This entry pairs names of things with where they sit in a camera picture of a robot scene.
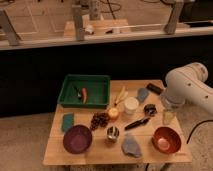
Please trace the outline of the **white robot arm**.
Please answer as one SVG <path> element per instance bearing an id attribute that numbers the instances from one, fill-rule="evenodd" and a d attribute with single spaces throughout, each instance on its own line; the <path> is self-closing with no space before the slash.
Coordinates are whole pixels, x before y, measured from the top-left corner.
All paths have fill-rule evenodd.
<path id="1" fill-rule="evenodd" d="M 165 77 L 166 88 L 161 102 L 166 109 L 180 108 L 188 100 L 213 114 L 213 88 L 205 84 L 208 70 L 199 62 L 169 71 Z"/>

